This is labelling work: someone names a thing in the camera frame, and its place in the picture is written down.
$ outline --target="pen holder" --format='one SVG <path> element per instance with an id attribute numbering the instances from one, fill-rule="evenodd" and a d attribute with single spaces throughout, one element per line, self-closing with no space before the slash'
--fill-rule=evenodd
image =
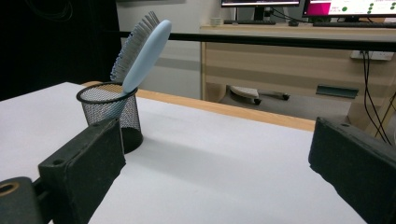
<path id="1" fill-rule="evenodd" d="M 77 94 L 88 125 L 103 119 L 120 119 L 124 154 L 137 149 L 143 142 L 136 92 L 137 88 L 122 96 L 122 83 L 106 82 L 87 87 Z"/>

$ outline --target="desk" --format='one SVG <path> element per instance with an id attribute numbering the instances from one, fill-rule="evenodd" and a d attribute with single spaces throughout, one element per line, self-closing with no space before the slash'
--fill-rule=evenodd
<path id="1" fill-rule="evenodd" d="M 221 25 L 202 26 L 201 34 L 293 37 L 306 42 L 317 40 L 365 40 L 396 45 L 395 29 L 327 28 L 301 24 L 288 27 Z M 358 89 L 356 99 L 332 97 L 352 102 L 348 118 L 351 123 L 375 134 L 363 106 L 364 70 L 362 60 L 350 59 L 351 50 L 309 49 L 293 47 L 242 45 L 229 43 L 202 44 L 203 99 L 216 102 L 225 94 L 225 85 L 281 91 L 316 96 L 319 84 Z M 369 90 L 381 119 L 385 119 L 389 99 L 396 91 L 396 57 L 390 62 L 371 61 Z"/>
<path id="2" fill-rule="evenodd" d="M 1 179 L 38 178 L 36 166 L 87 126 L 76 100 L 82 88 L 63 83 L 0 102 Z M 91 223 L 364 223 L 309 168 L 312 132 L 305 127 L 236 118 L 231 107 L 222 115 L 205 110 L 220 105 L 191 100 L 196 109 L 184 106 L 189 99 L 139 92 L 144 142 L 125 156 Z"/>

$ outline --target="mesh pencil cup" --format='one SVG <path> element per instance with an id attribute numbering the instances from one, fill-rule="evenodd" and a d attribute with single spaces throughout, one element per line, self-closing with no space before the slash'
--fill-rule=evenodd
<path id="1" fill-rule="evenodd" d="M 124 96 L 120 96 L 121 92 L 122 83 L 105 82 L 79 91 L 77 99 L 82 104 L 88 125 L 103 119 L 120 119 L 124 154 L 126 154 L 142 144 L 143 135 L 135 97 L 137 88 Z"/>

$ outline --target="monitor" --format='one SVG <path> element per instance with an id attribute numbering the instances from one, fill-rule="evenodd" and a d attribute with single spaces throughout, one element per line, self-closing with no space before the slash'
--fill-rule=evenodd
<path id="1" fill-rule="evenodd" d="M 303 17 L 347 18 L 351 21 L 396 17 L 396 0 L 305 0 Z"/>
<path id="2" fill-rule="evenodd" d="M 267 7 L 297 7 L 300 0 L 221 0 L 221 7 L 254 7 L 254 20 L 262 20 Z"/>

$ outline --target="hairbrush bristles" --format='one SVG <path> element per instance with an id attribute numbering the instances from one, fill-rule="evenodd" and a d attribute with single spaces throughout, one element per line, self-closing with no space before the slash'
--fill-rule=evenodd
<path id="1" fill-rule="evenodd" d="M 122 45 L 119 57 L 116 59 L 111 70 L 110 79 L 112 81 L 122 82 L 128 71 L 131 69 L 140 50 L 149 38 L 149 35 L 160 24 L 157 16 L 150 11 L 145 19 L 142 19 L 129 34 L 125 43 Z"/>

